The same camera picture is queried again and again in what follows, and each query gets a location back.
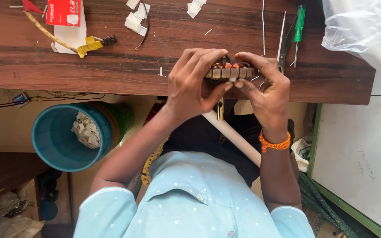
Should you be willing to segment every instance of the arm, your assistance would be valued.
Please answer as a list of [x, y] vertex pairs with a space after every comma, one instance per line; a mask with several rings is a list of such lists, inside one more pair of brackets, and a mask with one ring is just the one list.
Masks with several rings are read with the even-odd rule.
[[226, 50], [216, 49], [190, 49], [183, 52], [168, 75], [166, 105], [102, 166], [93, 179], [91, 194], [104, 187], [127, 187], [168, 134], [188, 119], [213, 108], [233, 85], [219, 85], [208, 98], [203, 99], [202, 80], [209, 67], [226, 54]]
[[[240, 88], [251, 100], [254, 114], [262, 125], [264, 138], [270, 143], [286, 141], [289, 79], [278, 71], [276, 59], [246, 52], [240, 52], [235, 57], [251, 63], [266, 77], [263, 92], [244, 79], [235, 83], [235, 87]], [[260, 179], [262, 195], [269, 211], [285, 205], [302, 209], [301, 192], [293, 172], [289, 150], [267, 148], [262, 154]]]

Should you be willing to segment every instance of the black wire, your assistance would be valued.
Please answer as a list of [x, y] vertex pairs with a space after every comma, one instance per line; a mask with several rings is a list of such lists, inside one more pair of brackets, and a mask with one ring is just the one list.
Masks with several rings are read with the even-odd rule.
[[145, 1], [144, 1], [144, 0], [142, 0], [142, 3], [143, 3], [144, 8], [145, 8], [146, 22], [148, 23], [148, 28], [147, 28], [146, 33], [145, 33], [145, 35], [144, 35], [144, 38], [142, 39], [142, 41], [140, 42], [140, 44], [142, 44], [142, 43], [145, 41], [146, 36], [148, 35], [148, 31], [149, 31], [149, 16], [148, 16], [148, 11], [146, 10], [146, 6], [145, 6]]
[[[72, 97], [61, 97], [61, 98], [74, 99], [74, 100], [94, 100], [94, 99], [102, 99], [103, 97], [105, 97], [105, 95], [106, 94], [104, 94], [102, 97], [88, 98], [88, 99], [79, 99], [79, 98], [72, 98]], [[22, 102], [19, 102], [17, 104], [10, 104], [10, 105], [5, 105], [5, 106], [0, 106], [0, 108], [7, 108], [7, 107], [12, 107], [12, 106], [17, 106], [17, 105], [20, 105], [20, 104], [24, 104], [29, 99], [34, 98], [34, 97], [28, 97], [26, 100], [24, 100]], [[54, 100], [41, 100], [41, 101], [30, 101], [30, 102], [56, 102], [56, 101], [54, 101]]]

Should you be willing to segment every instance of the bracelet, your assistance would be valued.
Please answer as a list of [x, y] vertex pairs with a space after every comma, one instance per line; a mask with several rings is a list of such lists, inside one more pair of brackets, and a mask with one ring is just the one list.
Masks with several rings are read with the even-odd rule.
[[273, 149], [288, 149], [290, 145], [290, 133], [288, 132], [288, 138], [286, 139], [285, 142], [278, 143], [278, 144], [272, 144], [266, 141], [264, 138], [264, 135], [262, 134], [262, 129], [260, 133], [260, 142], [262, 143], [262, 152], [265, 153], [267, 151], [267, 147], [273, 148]]

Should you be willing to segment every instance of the screwdriver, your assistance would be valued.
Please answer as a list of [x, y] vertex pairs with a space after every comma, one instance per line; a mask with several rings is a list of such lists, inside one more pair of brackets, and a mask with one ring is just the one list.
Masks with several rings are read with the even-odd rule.
[[301, 5], [298, 7], [297, 20], [295, 26], [295, 37], [293, 41], [296, 42], [296, 51], [295, 51], [295, 62], [293, 67], [296, 68], [296, 58], [298, 56], [298, 44], [302, 40], [302, 28], [304, 28], [304, 19], [305, 19], [305, 8], [306, 5]]

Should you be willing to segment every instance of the person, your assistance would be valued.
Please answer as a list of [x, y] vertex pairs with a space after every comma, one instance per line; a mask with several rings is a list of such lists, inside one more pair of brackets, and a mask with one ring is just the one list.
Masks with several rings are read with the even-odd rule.
[[[258, 170], [236, 148], [219, 145], [220, 133], [214, 133], [201, 116], [233, 86], [220, 84], [208, 97], [201, 96], [206, 72], [226, 54], [224, 49], [183, 52], [168, 76], [166, 104], [95, 176], [91, 195], [80, 206], [75, 238], [314, 237], [301, 211], [289, 150], [261, 149], [260, 130], [248, 132], [256, 134], [254, 145], [262, 151]], [[235, 58], [266, 77], [263, 92], [244, 79], [234, 86], [251, 101], [263, 145], [283, 145], [289, 140], [289, 79], [278, 71], [274, 59], [246, 52]], [[254, 126], [238, 124], [243, 134], [245, 126]], [[137, 206], [126, 187], [169, 134], [163, 154], [149, 168], [152, 182]], [[249, 187], [258, 176], [264, 203]]]

